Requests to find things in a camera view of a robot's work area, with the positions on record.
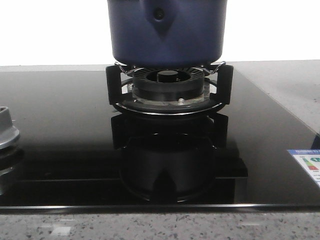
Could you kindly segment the energy rating label sticker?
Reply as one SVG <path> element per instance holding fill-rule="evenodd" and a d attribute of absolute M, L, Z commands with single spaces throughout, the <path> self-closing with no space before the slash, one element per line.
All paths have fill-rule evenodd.
<path fill-rule="evenodd" d="M 288 149 L 287 151 L 300 164 L 315 184 L 320 187 L 320 150 Z"/>

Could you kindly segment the silver stove control knob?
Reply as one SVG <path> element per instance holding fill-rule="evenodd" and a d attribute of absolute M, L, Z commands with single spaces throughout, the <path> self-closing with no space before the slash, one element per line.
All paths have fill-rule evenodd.
<path fill-rule="evenodd" d="M 12 146 L 18 141 L 20 131 L 13 125 L 10 110 L 7 106 L 0 107 L 0 149 Z"/>

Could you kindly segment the black glass cooktop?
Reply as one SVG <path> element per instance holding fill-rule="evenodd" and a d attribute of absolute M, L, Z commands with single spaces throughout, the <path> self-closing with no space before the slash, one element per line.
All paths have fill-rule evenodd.
<path fill-rule="evenodd" d="M 204 115 L 122 114 L 104 70 L 0 74 L 18 142 L 0 152 L 2 213 L 318 211 L 320 188 L 287 150 L 319 136 L 234 72 Z"/>

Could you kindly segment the black pot support grate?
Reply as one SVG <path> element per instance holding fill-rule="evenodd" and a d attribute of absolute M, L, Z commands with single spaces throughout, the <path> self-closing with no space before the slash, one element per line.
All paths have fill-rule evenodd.
<path fill-rule="evenodd" d="M 205 83 L 209 87 L 209 100 L 197 104 L 184 104 L 179 99 L 179 105 L 151 106 L 132 104 L 133 73 L 148 67 L 133 67 L 115 63 L 105 69 L 108 100 L 116 110 L 126 114 L 147 116 L 189 116 L 209 111 L 218 112 L 230 104 L 234 67 L 224 61 L 215 65 L 193 66 L 204 73 Z M 148 68 L 148 69 L 182 69 L 182 68 Z"/>

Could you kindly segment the dark blue cooking pot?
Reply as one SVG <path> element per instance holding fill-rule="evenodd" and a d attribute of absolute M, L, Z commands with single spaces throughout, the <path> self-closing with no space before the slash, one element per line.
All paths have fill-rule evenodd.
<path fill-rule="evenodd" d="M 225 0 L 107 1 L 113 57 L 137 67 L 206 65 L 223 51 Z"/>

